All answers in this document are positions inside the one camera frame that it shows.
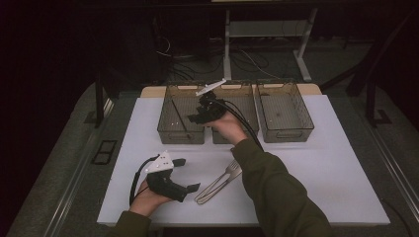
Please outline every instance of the metal fork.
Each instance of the metal fork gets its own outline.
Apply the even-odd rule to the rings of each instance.
[[[222,177],[225,175],[230,175],[227,180],[225,180],[221,185],[216,187],[214,190],[212,188],[221,180]],[[240,165],[237,163],[236,160],[233,160],[227,168],[225,168],[224,174],[218,177],[212,184],[206,187],[197,197],[195,197],[195,201],[198,204],[204,204],[209,199],[211,199],[214,195],[216,195],[222,188],[224,188],[228,183],[230,183],[234,178],[241,174]]]

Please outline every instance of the black cable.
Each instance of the black cable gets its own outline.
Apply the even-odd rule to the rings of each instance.
[[[240,52],[240,55],[244,54],[244,56],[245,56],[244,58],[246,60],[251,58],[250,57],[250,52],[246,52],[244,49],[241,49],[240,46],[237,46],[237,48],[233,48],[232,50],[238,50]],[[253,66],[256,66],[258,68],[269,67],[269,60],[265,56],[261,55],[260,53],[254,52],[254,51],[252,53],[255,54],[256,56],[262,58],[262,60],[265,61],[265,64],[264,65],[259,65],[259,63],[256,62],[256,60],[253,60],[253,59],[251,59],[250,62],[247,62],[247,61],[245,61],[245,62],[247,62],[248,64],[251,64]]]
[[[135,175],[134,175],[134,177],[133,177],[132,185],[131,185],[130,194],[129,194],[129,205],[131,205],[131,204],[132,204],[133,200],[134,200],[134,199],[135,199],[135,197],[136,197],[136,194],[135,194],[136,184],[138,184],[138,179],[139,179],[139,176],[141,175],[142,168],[144,168],[144,166],[145,166],[148,162],[150,162],[150,161],[155,161],[155,160],[157,159],[157,157],[158,157],[158,156],[159,156],[159,155],[157,155],[157,156],[155,156],[155,157],[151,157],[151,158],[149,158],[148,160],[146,160],[144,163],[142,163],[142,165],[139,167],[138,171],[135,173]]]
[[[234,109],[229,107],[228,105],[219,102],[218,100],[208,99],[209,102],[213,102],[219,106],[222,106],[226,108],[230,113],[232,113],[237,119],[240,120],[240,122],[247,128],[250,135],[252,136],[253,140],[256,142],[256,144],[263,150],[262,144],[260,143],[255,131],[253,130],[252,126],[249,124],[249,122],[246,121],[240,114],[238,114]]]
[[[401,220],[401,222],[403,222],[404,228],[406,229],[407,234],[409,235],[409,237],[413,237],[412,230],[410,229],[409,225],[407,224],[407,221],[403,218],[403,216],[400,214],[400,212],[398,212],[397,209],[392,204],[390,204],[390,202],[385,200],[384,198],[380,198],[380,200],[382,202],[384,202],[386,205],[388,205],[388,207],[390,207],[394,211],[394,213],[398,216],[398,218]]]
[[[240,52],[240,53],[238,53],[238,55],[242,55],[243,54],[243,52],[240,51],[240,49],[232,49],[231,51],[234,51],[234,50],[237,50],[238,52]],[[239,61],[239,62],[241,62],[243,64],[247,64],[247,65],[250,65],[252,67],[259,66],[259,65],[255,65],[251,61],[249,61],[249,58],[248,57],[245,57],[245,59],[242,59],[242,58],[239,58],[239,57],[235,56],[232,53],[230,54],[230,57],[236,59],[237,61]]]
[[[242,71],[245,71],[245,72],[259,72],[259,70],[249,70],[249,69],[245,69],[245,68],[241,67],[241,66],[240,66],[240,65],[238,65],[238,63],[236,62],[236,60],[240,60],[240,59],[236,58],[236,57],[235,57],[235,56],[233,56],[232,54],[230,54],[230,59],[231,59],[231,61],[234,63],[234,65],[235,65],[238,69],[240,69],[240,70],[242,70]]]
[[[186,77],[185,75],[180,74],[180,73],[179,73],[178,71],[176,71],[176,70],[171,70],[171,69],[168,69],[168,71],[169,71],[169,72],[171,72],[171,73],[173,73],[173,75],[174,75],[174,79],[175,79],[175,80],[176,80],[175,75],[178,75],[179,77],[183,78],[183,80],[187,80],[187,81],[193,80],[193,79],[190,77],[190,75],[188,75],[188,76],[189,76],[189,78],[188,78],[188,77]]]
[[[226,101],[226,100],[224,100],[226,103],[229,103],[231,106],[233,106],[239,113],[240,113],[240,115],[244,118],[244,119],[246,119],[246,117],[244,116],[244,114],[243,113],[241,113],[241,111],[240,111],[240,109],[238,109],[238,107],[236,106],[236,105],[234,105],[232,102],[229,102],[229,101]]]
[[[222,62],[222,57],[220,58],[220,60],[218,61],[217,65],[216,65],[216,67],[215,67],[214,69],[212,69],[212,70],[210,70],[210,71],[206,71],[206,72],[196,71],[196,70],[194,70],[193,68],[191,68],[191,67],[189,67],[189,66],[187,66],[187,65],[184,65],[184,64],[182,64],[182,63],[180,63],[180,62],[175,62],[175,64],[176,64],[176,65],[179,65],[179,66],[182,66],[182,67],[185,67],[185,68],[187,68],[188,70],[190,70],[190,71],[192,71],[192,72],[194,72],[194,73],[197,73],[197,74],[210,74],[210,73],[213,73],[214,71],[216,71],[216,70],[219,68],[219,66],[221,65],[221,62]]]
[[[148,186],[145,187],[142,191],[139,191],[138,193],[136,193],[134,199],[136,199],[136,197],[138,197],[140,194],[142,194],[142,192],[146,191],[148,189]]]
[[[194,78],[195,78],[195,73],[193,75],[190,75],[183,70],[175,68],[174,66],[173,66],[173,72],[176,72],[178,75],[180,75],[180,74],[185,75],[185,78],[188,78],[187,80],[189,80],[189,81],[193,81]]]

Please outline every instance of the transparent plastic bin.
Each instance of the transparent plastic bin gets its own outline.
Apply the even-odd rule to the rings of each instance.
[[[238,114],[243,114],[246,121],[252,127],[255,134],[259,131],[259,123],[256,113],[255,100],[253,95],[252,83],[250,81],[229,80],[212,90],[217,99],[224,99],[226,103]],[[251,137],[249,130],[243,126],[244,132]],[[214,144],[228,144],[228,140],[219,134],[216,129],[212,129],[212,142]]]
[[[202,82],[170,82],[166,87],[157,131],[163,144],[204,144],[205,128],[190,122],[189,115],[197,113],[199,98],[196,92]]]
[[[314,124],[294,83],[257,80],[256,104],[266,143],[305,142]]]

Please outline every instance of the person's left hand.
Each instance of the person's left hand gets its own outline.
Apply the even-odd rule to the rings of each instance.
[[[139,186],[137,196],[133,200],[129,211],[149,217],[158,206],[171,200],[151,191],[144,180]]]

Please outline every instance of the wire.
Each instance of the wire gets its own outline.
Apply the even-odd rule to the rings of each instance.
[[[241,49],[239,46],[237,47],[237,48],[235,48],[234,50],[238,50],[238,51],[240,51],[241,52],[241,54],[244,54],[243,53],[243,49]],[[239,61],[241,61],[241,62],[243,62],[243,63],[246,63],[246,64],[249,64],[249,65],[252,65],[252,66],[254,66],[255,65],[255,63],[256,63],[256,65],[259,67],[259,68],[266,68],[266,67],[268,67],[269,66],[269,60],[266,58],[266,57],[264,57],[264,56],[262,56],[260,53],[256,53],[256,52],[253,52],[255,55],[257,55],[257,56],[259,56],[260,58],[262,58],[264,61],[265,61],[265,65],[260,65],[258,62],[256,62],[256,61],[248,61],[248,60],[242,60],[242,59],[239,59],[239,58],[237,58],[237,60],[239,60]]]
[[[219,59],[217,65],[216,65],[216,67],[214,69],[211,69],[210,71],[205,71],[205,72],[194,70],[193,68],[191,68],[191,67],[189,67],[187,65],[184,65],[184,64],[182,64],[180,62],[175,62],[175,65],[179,65],[179,66],[185,67],[188,70],[190,70],[190,71],[192,71],[194,73],[197,73],[197,74],[210,74],[210,73],[213,73],[214,71],[216,71],[219,68],[219,66],[221,65],[221,62],[222,62],[222,57]]]
[[[231,61],[234,63],[234,65],[236,65],[236,67],[238,67],[240,70],[242,70],[242,71],[246,71],[246,72],[258,72],[259,70],[248,70],[248,69],[245,69],[245,68],[243,68],[243,67],[241,67],[240,65],[238,65],[238,63],[236,62],[236,60],[240,60],[240,59],[238,59],[238,58],[236,58],[235,56],[233,56],[232,54],[230,54],[230,59],[231,59]]]
[[[173,57],[173,55],[161,52],[161,51],[156,51],[158,54],[163,55],[163,56],[168,56],[168,57]]]
[[[136,199],[136,197],[138,197],[138,196],[139,196],[142,192],[146,191],[147,189],[148,189],[148,186],[147,186],[147,187],[145,187],[142,191],[140,191],[140,192],[136,193],[136,195],[135,195],[134,199]]]
[[[272,76],[272,77],[274,77],[274,78],[277,78],[277,79],[280,79],[281,80],[281,78],[279,78],[279,77],[277,77],[277,76],[275,76],[275,75],[272,75],[272,74],[270,74],[270,73],[268,73],[268,72],[266,72],[266,71],[264,71],[264,70],[262,70],[262,68],[260,68],[259,66],[258,66],[258,64],[252,59],[252,57],[250,57],[250,55],[249,54],[247,54],[247,52],[245,52],[245,51],[243,51],[242,49],[239,49],[241,52],[243,52],[244,53],[244,55],[246,55],[252,62],[253,62],[253,64],[259,69],[259,71],[261,71],[261,72],[263,72],[263,73],[265,73],[266,75],[268,75],[268,76]]]
[[[164,37],[162,37],[162,39],[165,39],[167,41],[167,48],[164,52],[168,52],[169,49],[170,49],[170,46],[171,46],[170,41],[167,38],[164,38]]]
[[[150,162],[150,161],[155,161],[155,160],[157,159],[157,157],[158,157],[158,156],[159,156],[159,155],[157,155],[157,156],[155,156],[155,157],[151,157],[151,158],[149,158],[148,160],[146,160],[144,163],[142,163],[142,165],[139,167],[138,171],[135,173],[135,175],[134,175],[134,177],[133,177],[132,185],[131,185],[131,190],[130,190],[130,193],[129,193],[129,205],[131,205],[131,204],[132,204],[133,200],[134,200],[134,199],[135,199],[135,197],[136,197],[136,194],[135,194],[136,185],[138,184],[138,179],[139,179],[139,176],[140,176],[140,174],[141,174],[142,168],[144,168],[144,166],[145,166],[148,162]]]
[[[226,108],[230,113],[232,113],[237,119],[240,120],[240,122],[247,128],[250,135],[252,136],[253,140],[256,142],[256,144],[263,150],[262,144],[260,143],[255,131],[253,130],[252,126],[249,124],[249,122],[246,121],[240,114],[238,114],[234,109],[229,107],[228,105],[219,102],[218,100],[208,99],[209,102],[213,102],[219,106],[222,106]]]
[[[172,67],[172,70],[169,69],[169,71],[171,71],[172,73],[174,73],[174,74],[176,74],[178,76],[183,77],[187,81],[193,81],[194,80],[194,77],[195,77],[195,75],[194,76],[191,76],[188,73],[186,73],[186,72],[184,72],[182,70],[176,69],[174,67]]]
[[[241,113],[241,111],[240,111],[240,109],[238,109],[238,107],[236,106],[236,105],[234,105],[232,102],[229,102],[229,101],[225,101],[226,103],[229,103],[231,106],[233,106],[239,113],[240,113],[240,115],[244,118],[244,119],[246,119],[246,117],[244,116],[244,114],[243,113]]]

